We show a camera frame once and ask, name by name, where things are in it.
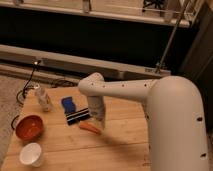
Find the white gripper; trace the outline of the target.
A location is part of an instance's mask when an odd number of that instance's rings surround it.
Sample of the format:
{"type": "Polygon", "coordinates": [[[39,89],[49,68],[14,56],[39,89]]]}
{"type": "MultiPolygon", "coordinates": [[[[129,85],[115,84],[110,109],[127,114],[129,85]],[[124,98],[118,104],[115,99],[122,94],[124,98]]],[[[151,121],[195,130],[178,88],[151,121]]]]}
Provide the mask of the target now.
{"type": "Polygon", "coordinates": [[[90,115],[94,118],[96,124],[105,128],[106,107],[102,96],[88,96],[88,109],[90,115]]]}

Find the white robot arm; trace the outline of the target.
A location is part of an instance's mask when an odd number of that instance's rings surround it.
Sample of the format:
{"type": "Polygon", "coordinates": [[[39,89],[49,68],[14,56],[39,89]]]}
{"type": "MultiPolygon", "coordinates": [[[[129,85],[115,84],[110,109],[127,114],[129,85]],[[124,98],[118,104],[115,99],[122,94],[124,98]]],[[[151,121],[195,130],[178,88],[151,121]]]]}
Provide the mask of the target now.
{"type": "Polygon", "coordinates": [[[148,123],[151,171],[209,171],[201,94],[180,76],[106,82],[93,73],[78,84],[90,114],[105,121],[105,96],[140,102],[148,123]]]}

